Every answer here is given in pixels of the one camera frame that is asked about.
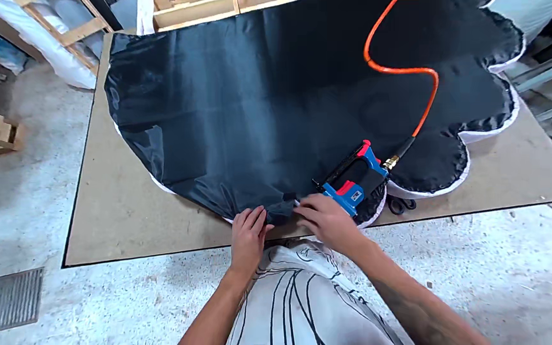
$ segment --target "black scissors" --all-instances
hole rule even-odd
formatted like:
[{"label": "black scissors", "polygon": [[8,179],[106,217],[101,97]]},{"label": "black scissors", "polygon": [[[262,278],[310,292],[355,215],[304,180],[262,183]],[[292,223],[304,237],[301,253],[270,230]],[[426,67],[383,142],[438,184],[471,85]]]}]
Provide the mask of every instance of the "black scissors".
[{"label": "black scissors", "polygon": [[406,209],[413,210],[417,208],[417,202],[414,200],[402,199],[387,194],[387,206],[393,214],[399,216],[406,212]]}]

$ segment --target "orange air hose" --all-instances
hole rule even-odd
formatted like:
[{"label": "orange air hose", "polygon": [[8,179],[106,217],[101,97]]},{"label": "orange air hose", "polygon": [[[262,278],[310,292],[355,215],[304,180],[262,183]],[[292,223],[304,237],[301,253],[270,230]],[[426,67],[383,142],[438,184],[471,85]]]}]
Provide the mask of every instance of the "orange air hose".
[{"label": "orange air hose", "polygon": [[438,92],[438,83],[439,83],[439,77],[438,72],[434,71],[431,68],[426,67],[418,67],[418,68],[390,68],[390,67],[383,67],[374,62],[372,58],[370,57],[370,43],[372,42],[372,37],[374,37],[374,33],[376,32],[376,29],[379,27],[380,23],[385,19],[391,8],[395,5],[397,0],[391,0],[391,3],[387,6],[383,14],[380,15],[380,18],[376,21],[376,24],[374,24],[374,27],[372,28],[372,31],[370,31],[370,35],[367,36],[367,39],[365,40],[365,47],[363,49],[363,57],[365,61],[367,62],[368,66],[372,67],[372,69],[381,72],[381,73],[387,73],[387,74],[419,74],[419,73],[426,73],[432,76],[433,78],[433,90],[431,93],[431,97],[429,98],[429,102],[427,102],[427,107],[425,108],[425,113],[423,113],[423,116],[421,117],[421,121],[419,121],[419,124],[417,125],[417,128],[412,133],[412,137],[417,137],[417,134],[419,134],[419,131],[421,130],[421,127],[423,127],[423,123],[425,122],[425,119],[427,118],[427,114],[429,114],[429,109],[431,109],[431,106],[433,104],[433,99],[435,98],[436,92]]}]

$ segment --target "concrete floor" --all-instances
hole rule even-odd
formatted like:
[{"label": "concrete floor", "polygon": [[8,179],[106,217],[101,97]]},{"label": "concrete floor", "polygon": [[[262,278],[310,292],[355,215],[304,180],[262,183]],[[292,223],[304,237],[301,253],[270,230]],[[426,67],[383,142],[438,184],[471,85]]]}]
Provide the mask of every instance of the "concrete floor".
[{"label": "concrete floor", "polygon": [[[0,158],[0,275],[46,267],[39,321],[0,332],[0,344],[177,342],[229,263],[225,248],[61,269],[92,98],[45,65],[0,87],[0,112],[30,129],[22,152]],[[552,344],[548,206],[365,233],[493,343]],[[404,337],[363,274],[339,261]]]}]

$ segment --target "workbench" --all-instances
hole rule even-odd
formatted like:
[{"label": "workbench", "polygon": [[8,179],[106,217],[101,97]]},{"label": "workbench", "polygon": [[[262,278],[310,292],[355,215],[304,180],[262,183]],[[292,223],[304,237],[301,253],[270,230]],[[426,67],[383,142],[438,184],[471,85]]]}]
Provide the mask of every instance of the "workbench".
[{"label": "workbench", "polygon": [[[231,244],[221,217],[161,190],[117,133],[104,91],[112,34],[107,34],[82,161],[64,267]],[[469,145],[470,176],[455,191],[418,200],[402,216],[385,208],[380,226],[552,203],[552,142],[522,105],[501,134]],[[294,222],[268,239],[305,236]]]}]

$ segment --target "person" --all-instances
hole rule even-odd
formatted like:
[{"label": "person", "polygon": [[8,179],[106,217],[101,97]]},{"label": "person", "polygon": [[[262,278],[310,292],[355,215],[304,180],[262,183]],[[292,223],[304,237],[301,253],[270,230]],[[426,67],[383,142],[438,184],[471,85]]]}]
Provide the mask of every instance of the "person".
[{"label": "person", "polygon": [[357,264],[416,345],[489,344],[333,199],[310,195],[294,211],[302,216],[297,224],[323,243],[291,241],[264,251],[273,228],[264,208],[235,216],[231,265],[180,344],[402,344],[340,273],[330,249]]}]

